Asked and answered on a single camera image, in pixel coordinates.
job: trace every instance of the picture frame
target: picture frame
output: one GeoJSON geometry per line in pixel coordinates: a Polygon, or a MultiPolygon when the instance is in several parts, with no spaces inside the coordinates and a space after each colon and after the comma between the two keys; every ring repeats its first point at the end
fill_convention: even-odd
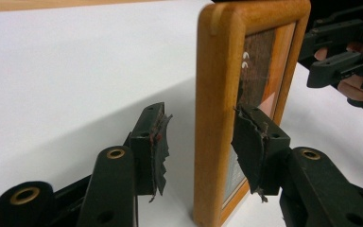
{"type": "Polygon", "coordinates": [[[193,211],[198,226],[220,226],[248,192],[231,146],[234,110],[238,103],[259,106],[280,124],[309,12],[307,0],[217,3],[202,10],[193,211]]]}

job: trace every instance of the wood grain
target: wood grain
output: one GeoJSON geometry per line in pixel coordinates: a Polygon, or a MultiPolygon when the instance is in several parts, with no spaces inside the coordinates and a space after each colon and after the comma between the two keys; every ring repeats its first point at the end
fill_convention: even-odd
{"type": "Polygon", "coordinates": [[[256,107],[261,104],[268,84],[274,39],[274,29],[246,36],[240,72],[242,94],[237,103],[256,107]]]}
{"type": "Polygon", "coordinates": [[[152,2],[161,0],[0,0],[0,11],[54,9],[117,3],[152,2]]]}
{"type": "MultiPolygon", "coordinates": [[[[303,25],[309,10],[307,0],[285,0],[214,4],[201,12],[197,51],[193,213],[198,226],[220,226],[221,223],[233,134],[233,108],[237,100],[245,37],[296,24],[286,61],[290,65],[286,66],[284,73],[284,78],[290,79],[282,81],[282,86],[284,83],[287,85],[297,62],[305,29],[303,25]]],[[[281,94],[286,95],[288,87],[289,84],[281,94]]],[[[284,106],[285,102],[278,101],[275,116],[279,109],[283,112],[284,106]]]]}

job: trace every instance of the clamp jaw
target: clamp jaw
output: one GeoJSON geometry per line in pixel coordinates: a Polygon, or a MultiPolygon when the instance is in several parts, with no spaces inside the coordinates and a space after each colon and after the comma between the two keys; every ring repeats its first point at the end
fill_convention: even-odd
{"type": "MultiPolygon", "coordinates": [[[[346,52],[349,42],[363,44],[363,6],[339,11],[315,21],[314,28],[304,36],[299,61],[312,57],[322,47],[327,47],[328,56],[333,57],[312,63],[307,87],[322,88],[352,75],[363,77],[363,53],[346,52]]],[[[363,107],[363,101],[348,99],[348,102],[363,107]]]]}

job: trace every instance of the white surface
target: white surface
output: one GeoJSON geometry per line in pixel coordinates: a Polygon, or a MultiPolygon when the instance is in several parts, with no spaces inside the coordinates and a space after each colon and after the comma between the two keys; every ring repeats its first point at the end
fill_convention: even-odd
{"type": "MultiPolygon", "coordinates": [[[[153,203],[140,197],[140,225],[194,226],[196,31],[208,3],[0,12],[0,195],[37,180],[58,190],[90,174],[144,107],[164,101],[174,114],[167,185],[153,203]]],[[[292,147],[328,150],[363,186],[363,113],[336,91],[306,89],[298,72],[282,124],[292,147]]],[[[277,198],[269,200],[246,197],[225,226],[284,226],[277,198]]]]}

